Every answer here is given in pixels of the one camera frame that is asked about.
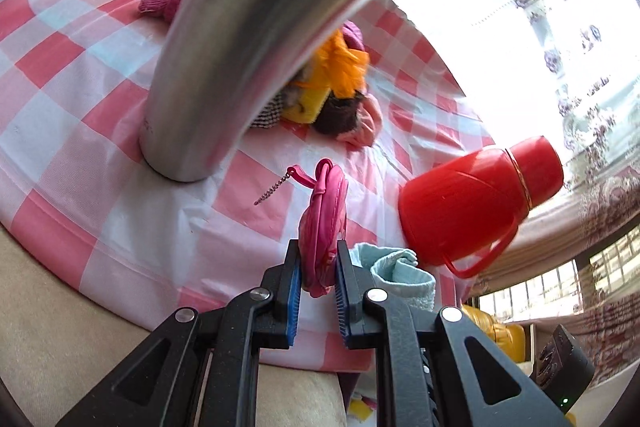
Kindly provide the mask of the light blue cloth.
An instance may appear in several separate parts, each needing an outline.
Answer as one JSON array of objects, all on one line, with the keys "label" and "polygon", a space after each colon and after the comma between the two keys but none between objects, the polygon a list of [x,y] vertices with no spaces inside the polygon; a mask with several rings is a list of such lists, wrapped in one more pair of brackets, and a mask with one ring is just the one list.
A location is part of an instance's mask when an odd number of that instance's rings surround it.
[{"label": "light blue cloth", "polygon": [[413,308],[434,310],[436,279],[419,267],[411,249],[357,243],[349,249],[349,256],[354,265],[372,275],[376,287],[404,299]]}]

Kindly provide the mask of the pink coin purse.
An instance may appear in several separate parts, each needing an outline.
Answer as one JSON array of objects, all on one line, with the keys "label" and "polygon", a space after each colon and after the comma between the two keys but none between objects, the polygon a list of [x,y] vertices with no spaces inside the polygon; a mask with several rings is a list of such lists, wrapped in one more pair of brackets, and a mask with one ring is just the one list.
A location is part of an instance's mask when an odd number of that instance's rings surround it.
[{"label": "pink coin purse", "polygon": [[265,202],[288,179],[311,189],[309,204],[298,224],[298,248],[303,290],[312,298],[319,298],[335,285],[337,242],[346,236],[348,180],[330,158],[318,161],[313,176],[293,165],[254,205]]}]

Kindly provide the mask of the pink microfiber towel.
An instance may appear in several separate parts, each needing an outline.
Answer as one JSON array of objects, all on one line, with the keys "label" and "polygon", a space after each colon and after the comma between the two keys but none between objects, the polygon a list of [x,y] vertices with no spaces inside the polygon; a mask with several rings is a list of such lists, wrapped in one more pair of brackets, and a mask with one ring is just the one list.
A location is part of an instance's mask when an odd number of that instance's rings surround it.
[{"label": "pink microfiber towel", "polygon": [[311,127],[353,147],[370,147],[383,127],[382,110],[373,95],[356,91],[351,98],[339,98],[331,92]]}]

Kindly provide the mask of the black white checkered pouch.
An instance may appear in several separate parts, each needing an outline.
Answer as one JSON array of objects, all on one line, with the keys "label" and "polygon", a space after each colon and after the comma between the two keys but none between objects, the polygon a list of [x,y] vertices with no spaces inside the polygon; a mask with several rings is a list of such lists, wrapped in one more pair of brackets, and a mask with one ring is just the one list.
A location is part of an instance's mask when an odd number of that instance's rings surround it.
[{"label": "black white checkered pouch", "polygon": [[250,124],[250,129],[270,129],[279,124],[283,112],[282,94],[277,94],[272,98],[254,118]]}]

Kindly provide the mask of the yellow sponge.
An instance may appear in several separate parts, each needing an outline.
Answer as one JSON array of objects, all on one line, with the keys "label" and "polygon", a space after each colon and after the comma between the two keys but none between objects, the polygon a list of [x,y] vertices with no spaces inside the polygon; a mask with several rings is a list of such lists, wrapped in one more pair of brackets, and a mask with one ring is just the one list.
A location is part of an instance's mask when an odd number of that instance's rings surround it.
[{"label": "yellow sponge", "polygon": [[330,94],[329,88],[288,86],[281,91],[281,116],[295,124],[312,124]]}]

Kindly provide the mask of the magenta knitted sock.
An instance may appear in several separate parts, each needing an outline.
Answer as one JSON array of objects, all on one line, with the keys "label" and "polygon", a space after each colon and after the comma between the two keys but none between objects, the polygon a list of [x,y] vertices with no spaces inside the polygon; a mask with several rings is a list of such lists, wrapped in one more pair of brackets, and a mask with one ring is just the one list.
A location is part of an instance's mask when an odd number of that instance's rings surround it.
[{"label": "magenta knitted sock", "polygon": [[170,24],[176,17],[180,3],[181,0],[140,0],[138,12]]}]

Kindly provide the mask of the yellow leather sofa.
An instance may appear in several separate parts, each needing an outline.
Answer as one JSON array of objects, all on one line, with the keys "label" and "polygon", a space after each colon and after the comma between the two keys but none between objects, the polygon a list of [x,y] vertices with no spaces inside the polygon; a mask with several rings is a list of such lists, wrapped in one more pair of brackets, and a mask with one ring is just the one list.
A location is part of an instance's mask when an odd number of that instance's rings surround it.
[{"label": "yellow leather sofa", "polygon": [[524,363],[527,360],[526,335],[521,325],[499,323],[492,315],[467,305],[463,305],[461,310],[513,362]]}]

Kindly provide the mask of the beige patterned curtain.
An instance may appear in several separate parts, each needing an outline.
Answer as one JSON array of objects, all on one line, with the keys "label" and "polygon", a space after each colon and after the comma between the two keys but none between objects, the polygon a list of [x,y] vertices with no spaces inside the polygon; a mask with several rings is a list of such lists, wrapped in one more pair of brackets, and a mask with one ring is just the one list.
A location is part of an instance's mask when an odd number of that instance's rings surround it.
[{"label": "beige patterned curtain", "polygon": [[639,358],[639,165],[609,172],[532,213],[466,294],[502,321],[564,325],[593,384]]}]

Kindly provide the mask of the beige upholstered stool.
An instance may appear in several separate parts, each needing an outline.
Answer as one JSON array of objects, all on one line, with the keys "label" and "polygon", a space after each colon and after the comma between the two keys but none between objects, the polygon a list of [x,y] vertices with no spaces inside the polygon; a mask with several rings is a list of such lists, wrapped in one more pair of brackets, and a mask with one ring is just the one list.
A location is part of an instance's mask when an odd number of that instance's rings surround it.
[{"label": "beige upholstered stool", "polygon": [[[1,377],[34,425],[55,425],[145,336],[1,234]],[[256,423],[345,425],[337,377],[262,366]]]}]

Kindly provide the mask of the red plastic jug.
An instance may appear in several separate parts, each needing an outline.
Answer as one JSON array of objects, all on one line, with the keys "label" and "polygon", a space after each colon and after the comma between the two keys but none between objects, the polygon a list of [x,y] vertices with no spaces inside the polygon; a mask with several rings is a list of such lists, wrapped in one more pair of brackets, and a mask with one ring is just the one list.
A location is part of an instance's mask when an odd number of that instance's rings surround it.
[{"label": "red plastic jug", "polygon": [[420,265],[476,277],[508,248],[530,210],[563,183],[562,162],[543,136],[484,147],[401,187],[402,233]]}]

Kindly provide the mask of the orange yellow plush toy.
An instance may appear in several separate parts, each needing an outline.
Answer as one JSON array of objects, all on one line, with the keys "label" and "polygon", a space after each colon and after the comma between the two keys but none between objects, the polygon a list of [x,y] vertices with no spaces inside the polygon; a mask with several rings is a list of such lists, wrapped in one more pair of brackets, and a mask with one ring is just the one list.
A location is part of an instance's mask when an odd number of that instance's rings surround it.
[{"label": "orange yellow plush toy", "polygon": [[350,48],[343,31],[337,29],[312,54],[302,73],[291,83],[303,90],[332,93],[335,98],[355,98],[367,90],[369,54]]}]

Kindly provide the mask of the red white checkered tablecloth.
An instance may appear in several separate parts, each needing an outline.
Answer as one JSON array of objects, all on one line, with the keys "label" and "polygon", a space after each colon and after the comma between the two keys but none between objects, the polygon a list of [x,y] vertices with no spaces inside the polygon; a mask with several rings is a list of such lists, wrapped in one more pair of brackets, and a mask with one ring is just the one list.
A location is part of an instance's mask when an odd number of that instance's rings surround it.
[{"label": "red white checkered tablecloth", "polygon": [[[353,18],[387,120],[365,150],[252,122]],[[1,221],[75,291],[145,329],[223,307],[283,260],[330,158],[349,244],[401,248],[401,184],[489,139],[390,0],[1,0]]]}]

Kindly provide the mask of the sheer floral lace curtain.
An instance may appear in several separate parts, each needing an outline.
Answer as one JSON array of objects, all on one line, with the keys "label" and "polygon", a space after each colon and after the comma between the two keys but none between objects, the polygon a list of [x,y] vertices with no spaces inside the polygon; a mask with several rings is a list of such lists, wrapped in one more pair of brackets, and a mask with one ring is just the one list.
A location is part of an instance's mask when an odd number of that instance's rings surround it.
[{"label": "sheer floral lace curtain", "polygon": [[512,0],[553,93],[565,186],[575,191],[639,154],[637,0]]}]

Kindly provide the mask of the stainless steel thermos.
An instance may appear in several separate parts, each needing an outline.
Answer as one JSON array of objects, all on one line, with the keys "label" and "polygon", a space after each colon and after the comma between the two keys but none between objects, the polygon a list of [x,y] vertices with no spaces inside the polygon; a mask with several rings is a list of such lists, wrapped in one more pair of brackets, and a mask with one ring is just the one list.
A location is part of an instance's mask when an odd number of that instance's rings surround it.
[{"label": "stainless steel thermos", "polygon": [[367,0],[181,0],[140,130],[144,160],[178,182],[214,173],[312,52]]}]

